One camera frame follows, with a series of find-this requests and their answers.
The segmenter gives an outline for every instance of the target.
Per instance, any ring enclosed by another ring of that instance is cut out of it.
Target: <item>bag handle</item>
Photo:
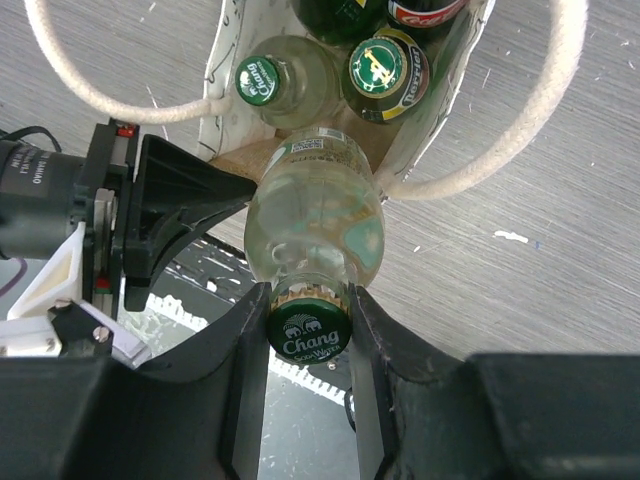
[[[385,195],[396,200],[433,200],[460,193],[493,175],[531,143],[578,70],[587,28],[587,0],[551,0],[550,9],[551,34],[542,72],[513,124],[483,155],[435,180],[403,182],[381,167],[376,180]]]
[[[176,107],[146,108],[118,102],[91,85],[64,53],[55,34],[46,0],[25,0],[27,17],[38,46],[64,84],[96,110],[124,122],[162,125],[229,111],[231,98],[204,98]]]

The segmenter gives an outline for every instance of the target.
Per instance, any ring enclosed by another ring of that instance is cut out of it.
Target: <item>green glass bottle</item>
[[[386,21],[387,0],[291,0],[300,23],[327,45],[350,48]]]
[[[358,44],[342,72],[349,107],[364,120],[405,120],[429,86],[429,62],[406,33],[383,28]]]
[[[344,350],[348,285],[368,286],[384,253],[378,192],[356,142],[327,128],[287,138],[249,206],[244,246],[256,279],[273,286],[273,348],[302,364]]]
[[[271,37],[238,65],[236,89],[263,122],[308,127],[342,105],[338,59],[313,40]]]

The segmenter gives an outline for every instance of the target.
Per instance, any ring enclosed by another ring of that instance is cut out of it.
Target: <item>wooden floor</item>
[[[95,85],[123,101],[169,106],[201,94],[218,2],[57,0],[51,8]],[[542,63],[547,3],[497,1],[451,119],[414,178],[467,162],[514,119]],[[454,354],[640,350],[640,4],[591,5],[571,92],[526,152],[457,197],[385,207],[388,247],[371,291]],[[51,71],[20,0],[3,1],[0,18],[0,128],[42,124],[67,151],[84,153],[104,118]],[[197,132],[196,121],[167,126],[187,148]],[[216,232],[240,245],[242,216]]]

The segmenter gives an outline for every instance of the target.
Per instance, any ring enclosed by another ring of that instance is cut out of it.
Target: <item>chang bottle cap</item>
[[[267,338],[276,352],[304,365],[326,362],[351,338],[351,320],[340,300],[317,292],[278,297],[267,320]]]
[[[363,95],[386,97],[402,85],[407,75],[407,61],[396,42],[374,37],[355,48],[349,59],[349,73]]]
[[[266,57],[247,57],[238,66],[236,88],[242,99],[257,107],[274,99],[280,87],[278,70]]]

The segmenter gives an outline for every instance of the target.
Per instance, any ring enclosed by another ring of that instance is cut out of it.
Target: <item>black cable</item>
[[[22,140],[26,136],[36,135],[38,133],[41,133],[49,137],[49,140],[51,140],[51,143],[53,143],[53,148],[56,150],[56,152],[58,153],[62,152],[62,147],[60,146],[60,143],[58,143],[58,140],[56,140],[56,137],[54,137],[49,130],[39,125],[24,127],[24,128],[21,128],[20,130],[16,130],[15,132],[7,133],[3,137],[0,137],[0,141],[8,140],[10,142],[15,142],[18,140]]]
[[[25,276],[29,268],[24,258],[14,258],[14,260],[17,260],[18,263],[20,263],[20,270],[18,270],[18,273],[16,273],[11,280],[9,280],[2,288],[0,288],[0,298],[9,293],[11,289],[15,287],[20,280],[22,280],[22,277]]]
[[[353,411],[351,410],[351,397],[353,397],[353,387],[349,387],[349,390],[344,392],[344,411],[347,414],[347,421],[349,425],[356,431],[356,421],[353,418]]]

